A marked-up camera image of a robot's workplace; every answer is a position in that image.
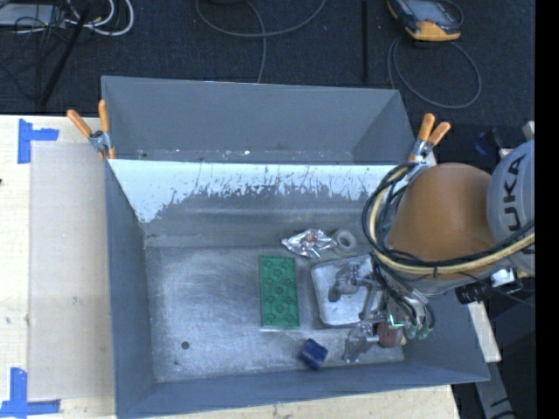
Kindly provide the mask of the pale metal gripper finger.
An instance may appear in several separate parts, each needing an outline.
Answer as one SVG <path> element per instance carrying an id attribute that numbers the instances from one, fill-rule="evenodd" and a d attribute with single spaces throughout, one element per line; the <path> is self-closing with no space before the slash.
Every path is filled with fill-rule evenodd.
<path id="1" fill-rule="evenodd" d="M 356 363 L 363 354 L 379 341 L 372 324 L 360 324 L 349 331 L 346 338 L 342 360 Z"/>
<path id="2" fill-rule="evenodd" d="M 372 291 L 372 267 L 347 264 L 335 274 L 335 282 L 328 289 L 328 301 L 337 302 L 342 296 L 363 294 L 366 298 Z"/>

